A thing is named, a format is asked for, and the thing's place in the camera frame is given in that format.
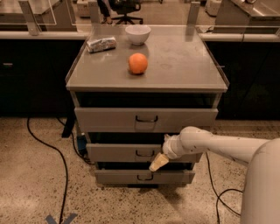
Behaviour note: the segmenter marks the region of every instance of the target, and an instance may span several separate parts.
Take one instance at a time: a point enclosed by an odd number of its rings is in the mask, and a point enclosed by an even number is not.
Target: power cord
[[[59,123],[61,123],[63,126],[65,126],[65,124],[57,117],[57,120],[59,121]],[[79,153],[79,151],[78,151],[78,149],[76,148],[76,145],[75,145],[75,141],[74,141],[74,134],[73,134],[73,132],[71,131],[71,137],[72,137],[72,143],[73,143],[73,149],[74,149],[74,151],[75,151],[75,153],[77,154],[77,156],[79,157],[79,158],[81,158],[85,163],[87,163],[88,165],[94,165],[94,163],[91,163],[90,162],[90,159],[88,158],[88,157],[83,157],[80,153]]]
[[[215,193],[215,195],[217,196],[217,201],[216,201],[216,213],[217,213],[217,223],[220,224],[220,214],[219,214],[219,210],[218,210],[218,204],[219,204],[219,201],[222,203],[223,206],[225,206],[227,209],[229,209],[231,212],[233,212],[234,214],[236,215],[239,215],[239,213],[237,213],[235,210],[233,210],[230,206],[228,206],[222,199],[221,199],[221,195],[223,195],[224,193],[226,192],[229,192],[229,191],[236,191],[236,192],[239,192],[239,193],[243,193],[243,191],[240,191],[238,189],[234,189],[234,188],[230,188],[230,189],[227,189],[225,191],[223,191],[222,193],[218,194],[214,188],[214,183],[213,183],[213,178],[212,178],[212,173],[211,173],[211,168],[210,168],[210,160],[209,160],[209,156],[206,152],[206,159],[207,159],[207,164],[208,164],[208,171],[209,171],[209,177],[210,177],[210,182],[211,182],[211,186],[213,188],[213,191]]]
[[[60,209],[60,216],[59,216],[59,224],[60,224],[60,223],[62,223],[62,216],[63,216],[63,211],[64,211],[65,202],[66,202],[66,197],[67,197],[67,188],[68,188],[68,168],[67,168],[67,162],[66,162],[66,160],[65,160],[65,158],[64,158],[64,156],[63,156],[63,154],[61,153],[61,151],[60,151],[58,148],[56,148],[56,147],[50,145],[49,143],[43,142],[41,139],[37,138],[37,137],[32,133],[32,131],[31,131],[31,129],[30,129],[30,117],[28,117],[28,119],[27,119],[27,129],[28,129],[29,133],[30,133],[37,141],[39,141],[40,143],[42,143],[42,144],[44,144],[44,145],[46,145],[46,146],[48,146],[48,147],[50,147],[50,148],[56,150],[56,151],[60,154],[60,156],[61,156],[61,158],[62,158],[64,167],[65,167],[65,173],[66,173],[66,183],[65,183],[64,195],[63,195],[63,200],[62,200],[62,206],[61,206],[61,209]]]

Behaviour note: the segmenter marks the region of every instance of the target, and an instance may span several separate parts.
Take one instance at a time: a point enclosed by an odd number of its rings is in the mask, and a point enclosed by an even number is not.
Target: drawer handle
[[[150,178],[141,178],[140,175],[137,175],[137,179],[141,181],[153,180],[154,176],[151,174]]]
[[[139,156],[139,157],[153,157],[155,155],[155,151],[153,150],[151,152],[151,154],[146,154],[146,155],[143,155],[141,153],[138,152],[138,150],[136,151],[136,155]]]
[[[139,119],[138,116],[136,116],[136,120],[139,123],[155,123],[158,121],[158,116],[156,115],[155,119],[153,119],[153,120],[142,120],[142,119]]]

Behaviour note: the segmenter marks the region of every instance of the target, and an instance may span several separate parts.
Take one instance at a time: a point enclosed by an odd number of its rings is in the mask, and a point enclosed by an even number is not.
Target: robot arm
[[[247,165],[241,205],[241,224],[280,223],[280,138],[274,140],[217,136],[187,127],[177,136],[165,136],[163,153],[150,165],[152,172],[169,159],[212,151]]]

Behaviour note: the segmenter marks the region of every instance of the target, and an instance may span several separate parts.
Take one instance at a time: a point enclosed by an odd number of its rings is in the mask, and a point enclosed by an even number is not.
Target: black office chair
[[[122,22],[127,24],[127,22],[132,25],[134,22],[132,20],[138,20],[139,24],[143,24],[143,19],[141,17],[130,17],[128,13],[133,11],[140,11],[141,4],[140,0],[109,0],[112,11],[115,11],[118,15],[123,15],[121,17],[112,17],[113,20],[119,20],[116,24],[119,25]]]

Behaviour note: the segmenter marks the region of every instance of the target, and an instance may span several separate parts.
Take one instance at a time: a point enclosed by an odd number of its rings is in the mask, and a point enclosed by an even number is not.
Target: orange ball
[[[133,74],[143,74],[148,67],[148,60],[142,53],[134,53],[129,57],[129,70]]]

